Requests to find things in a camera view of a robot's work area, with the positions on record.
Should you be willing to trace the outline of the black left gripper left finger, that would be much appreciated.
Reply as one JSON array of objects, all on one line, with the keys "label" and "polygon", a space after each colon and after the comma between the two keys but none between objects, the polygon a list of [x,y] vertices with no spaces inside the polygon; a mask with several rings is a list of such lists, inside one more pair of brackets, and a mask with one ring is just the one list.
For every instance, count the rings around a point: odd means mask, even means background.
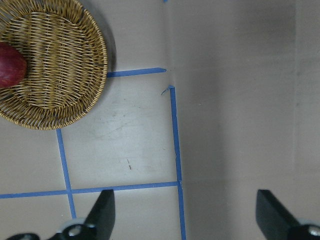
[{"label": "black left gripper left finger", "polygon": [[86,218],[65,222],[53,240],[108,240],[116,218],[115,195],[112,189],[103,190]]}]

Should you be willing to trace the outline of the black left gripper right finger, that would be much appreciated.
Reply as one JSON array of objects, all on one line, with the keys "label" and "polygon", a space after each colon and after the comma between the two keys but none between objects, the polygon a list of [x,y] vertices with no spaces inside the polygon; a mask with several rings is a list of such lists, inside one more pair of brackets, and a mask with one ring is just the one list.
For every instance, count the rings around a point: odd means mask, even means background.
[{"label": "black left gripper right finger", "polygon": [[318,240],[320,226],[300,223],[268,189],[259,189],[255,204],[256,223],[267,240]]}]

